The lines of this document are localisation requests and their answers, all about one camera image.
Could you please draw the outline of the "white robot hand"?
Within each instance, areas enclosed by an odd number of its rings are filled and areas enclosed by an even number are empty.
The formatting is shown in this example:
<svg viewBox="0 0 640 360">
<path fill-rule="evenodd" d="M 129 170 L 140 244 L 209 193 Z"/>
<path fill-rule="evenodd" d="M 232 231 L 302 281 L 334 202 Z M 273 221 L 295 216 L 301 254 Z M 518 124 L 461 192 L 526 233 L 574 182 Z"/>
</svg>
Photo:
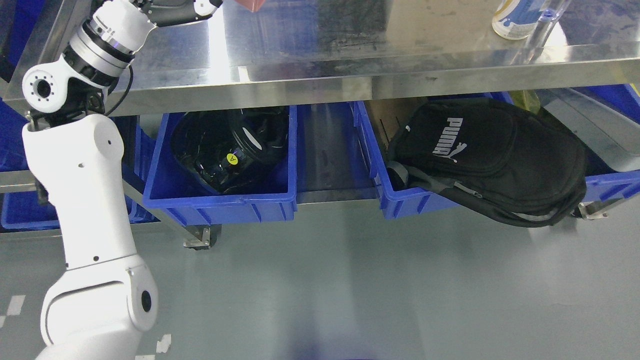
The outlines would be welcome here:
<svg viewBox="0 0 640 360">
<path fill-rule="evenodd" d="M 222 0 L 131 0 L 156 27 L 173 27 L 209 19 Z"/>
</svg>

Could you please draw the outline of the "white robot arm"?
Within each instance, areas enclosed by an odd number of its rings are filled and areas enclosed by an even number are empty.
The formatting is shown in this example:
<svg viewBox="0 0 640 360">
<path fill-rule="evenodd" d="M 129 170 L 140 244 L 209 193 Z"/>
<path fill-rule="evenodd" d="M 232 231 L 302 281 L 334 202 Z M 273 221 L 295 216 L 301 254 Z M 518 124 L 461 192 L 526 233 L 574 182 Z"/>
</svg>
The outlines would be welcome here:
<svg viewBox="0 0 640 360">
<path fill-rule="evenodd" d="M 109 88 L 152 30 L 205 21 L 221 0 L 103 0 L 58 60 L 22 79 L 29 170 L 55 208 L 65 271 L 46 292 L 39 360 L 134 360 L 158 317 L 159 291 L 127 212 L 124 142 Z"/>
</svg>

